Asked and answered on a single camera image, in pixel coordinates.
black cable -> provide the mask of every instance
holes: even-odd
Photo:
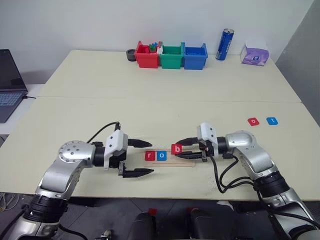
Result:
[[[219,177],[219,183],[220,183],[220,185],[221,185],[222,187],[224,187],[224,188],[226,187],[226,186],[223,184],[223,182],[222,182],[222,179],[223,179],[224,175],[225,175],[234,165],[236,165],[236,164],[239,162],[239,159],[238,159],[236,156],[232,155],[232,157],[235,159],[235,161],[234,161],[233,163],[231,163],[231,164],[221,173],[221,175],[220,175],[220,177]],[[243,180],[243,179],[248,179],[248,180],[250,180],[251,178],[248,177],[248,176],[242,176],[242,177],[236,178],[236,179],[233,180],[231,183],[235,183],[235,182],[240,181],[240,180]],[[235,187],[238,187],[238,185],[231,185],[229,188],[230,188],[230,189],[233,189],[233,188],[235,188]]]
[[[25,95],[25,96],[22,97],[22,99],[37,99],[37,98],[34,97],[34,96],[27,96],[27,95]]]
[[[287,213],[287,212],[281,212],[281,211],[277,211],[274,210],[270,207],[268,207],[268,205],[263,201],[260,192],[256,191],[259,201],[262,205],[262,207],[269,213],[269,214],[276,214],[276,215],[281,215],[281,216],[285,216],[285,217],[290,217],[290,218],[295,218],[295,219],[300,219],[303,221],[306,221],[308,223],[311,223],[313,225],[315,225],[318,229],[320,229],[320,224],[317,223],[316,221],[311,220],[310,218],[304,217],[304,216],[300,216],[300,215],[296,215],[296,214],[292,214],[292,213]]]
[[[77,232],[77,231],[72,231],[72,230],[70,230],[70,229],[62,226],[61,224],[59,224],[59,228],[60,228],[62,231],[68,233],[68,234],[77,235],[77,236],[81,237],[81,238],[84,239],[84,240],[88,240],[88,238],[87,238],[85,235],[83,235],[82,233]]]
[[[102,131],[103,129],[105,129],[105,128],[111,126],[111,125],[114,125],[114,124],[119,125],[120,122],[114,121],[114,122],[110,122],[109,124],[103,126],[103,127],[102,127],[99,131],[97,131],[96,134],[93,135],[86,143],[89,144],[99,133],[101,133],[101,131]]]
[[[214,157],[211,154],[209,155],[209,157],[210,157],[210,159],[211,159],[211,161],[213,163],[214,178],[215,178],[216,186],[218,187],[218,190],[219,190],[220,193],[224,194],[228,189],[235,188],[235,187],[241,186],[243,184],[250,184],[252,186],[254,185],[250,181],[242,181],[242,182],[239,182],[239,183],[237,183],[235,185],[232,185],[232,184],[234,184],[235,182],[237,182],[240,179],[240,177],[239,177],[239,178],[231,181],[227,186],[224,187],[224,189],[222,189],[221,186],[220,186],[219,177],[218,177],[217,163],[216,163]]]
[[[21,210],[21,212],[19,212],[18,215],[15,216],[15,218],[5,227],[3,232],[0,234],[0,239],[4,239],[5,235],[13,226],[13,224],[15,224],[15,222],[25,213],[25,208],[26,208],[26,205],[23,206],[23,210]]]

plastic storage bin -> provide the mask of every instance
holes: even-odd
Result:
[[[143,45],[141,41],[138,42],[134,56],[140,68],[158,68],[159,55],[157,54],[157,48],[156,46],[155,51],[150,52],[148,45]]]
[[[208,58],[206,44],[201,47],[189,47],[183,45],[184,69],[202,70]]]
[[[182,66],[182,59],[184,57],[184,48],[181,43],[180,46],[162,46],[162,53],[159,54],[160,64],[163,69],[180,69]]]

laptop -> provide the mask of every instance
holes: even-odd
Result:
[[[9,49],[0,49],[0,124],[4,124],[28,93]]]

laptop screen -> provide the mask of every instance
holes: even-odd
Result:
[[[0,91],[27,90],[8,49],[0,49]]]

blue bin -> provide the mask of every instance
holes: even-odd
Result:
[[[189,47],[183,42],[184,69],[202,70],[208,58],[206,44],[201,47]]]

